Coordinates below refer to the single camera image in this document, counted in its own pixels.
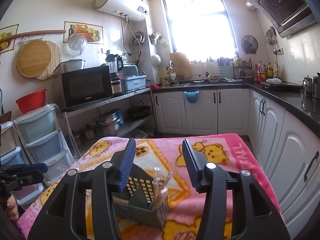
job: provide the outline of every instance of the silver screw head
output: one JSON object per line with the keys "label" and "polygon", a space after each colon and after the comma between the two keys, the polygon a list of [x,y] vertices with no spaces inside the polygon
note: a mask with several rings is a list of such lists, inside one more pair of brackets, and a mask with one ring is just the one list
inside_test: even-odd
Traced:
{"label": "silver screw head", "polygon": [[212,169],[212,170],[217,167],[217,165],[215,163],[207,163],[206,166],[207,166],[207,168]]}
{"label": "silver screw head", "polygon": [[248,171],[248,170],[243,170],[243,171],[241,171],[241,173],[243,176],[250,176],[250,171]]}
{"label": "silver screw head", "polygon": [[102,164],[102,167],[104,167],[105,169],[108,169],[110,167],[112,167],[112,163],[111,162],[105,162]]}
{"label": "silver screw head", "polygon": [[71,169],[71,170],[68,171],[68,175],[69,175],[69,176],[73,176],[73,175],[75,175],[76,173],[77,173],[77,171],[76,171],[75,169]]}

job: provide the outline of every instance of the electric kettle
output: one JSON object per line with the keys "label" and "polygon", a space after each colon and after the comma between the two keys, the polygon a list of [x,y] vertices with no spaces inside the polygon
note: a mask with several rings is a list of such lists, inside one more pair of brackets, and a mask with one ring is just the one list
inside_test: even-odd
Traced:
{"label": "electric kettle", "polygon": [[313,96],[320,99],[320,77],[313,76]]}

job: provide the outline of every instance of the white kitchen cabinet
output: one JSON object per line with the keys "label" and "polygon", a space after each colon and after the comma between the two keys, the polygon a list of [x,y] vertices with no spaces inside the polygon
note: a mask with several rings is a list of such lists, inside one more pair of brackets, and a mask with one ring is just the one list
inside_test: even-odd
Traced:
{"label": "white kitchen cabinet", "polygon": [[[319,160],[315,160],[305,182],[304,174],[320,145],[316,141],[318,140],[315,139],[315,135],[303,123],[289,112],[285,112],[278,147],[268,170],[269,181],[276,193],[282,214],[290,210],[290,213],[299,216],[302,211],[299,211],[300,206],[294,208],[292,205],[308,185],[319,165]],[[285,222],[290,222],[290,218],[291,216],[287,216]]]}
{"label": "white kitchen cabinet", "polygon": [[200,90],[196,103],[185,99],[187,132],[195,135],[217,134],[217,90]]}
{"label": "white kitchen cabinet", "polygon": [[291,239],[303,229],[320,201],[320,166],[310,177],[308,185],[297,200],[284,213],[283,217]]}
{"label": "white kitchen cabinet", "polygon": [[268,172],[268,170],[273,162],[273,157],[278,146],[285,109],[276,102],[265,97],[261,104],[261,112],[262,125],[261,131],[258,132],[258,150],[255,154],[261,168],[268,177],[271,173]]}
{"label": "white kitchen cabinet", "polygon": [[154,94],[154,103],[160,132],[187,134],[182,91]]}
{"label": "white kitchen cabinet", "polygon": [[249,127],[248,136],[252,145],[254,154],[258,152],[259,137],[262,125],[262,103],[264,96],[258,92],[250,90],[250,113],[249,113]]}
{"label": "white kitchen cabinet", "polygon": [[247,135],[250,108],[249,89],[217,90],[218,134]]}

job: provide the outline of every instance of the gray plastic basket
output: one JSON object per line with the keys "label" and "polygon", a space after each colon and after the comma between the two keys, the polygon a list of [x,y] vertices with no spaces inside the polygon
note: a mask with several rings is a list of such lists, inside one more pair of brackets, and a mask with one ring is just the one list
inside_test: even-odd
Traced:
{"label": "gray plastic basket", "polygon": [[126,206],[115,203],[117,215],[148,226],[164,228],[169,213],[168,199],[156,210],[147,209],[153,200],[153,177],[137,165],[132,165],[127,187],[121,193],[113,195],[129,201]]}

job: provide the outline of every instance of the microwave oven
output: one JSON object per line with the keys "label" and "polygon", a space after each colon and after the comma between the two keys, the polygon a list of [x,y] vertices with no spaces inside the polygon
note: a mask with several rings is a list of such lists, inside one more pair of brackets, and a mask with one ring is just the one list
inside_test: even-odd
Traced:
{"label": "microwave oven", "polygon": [[66,110],[113,96],[108,66],[62,73],[54,78],[55,103]]}

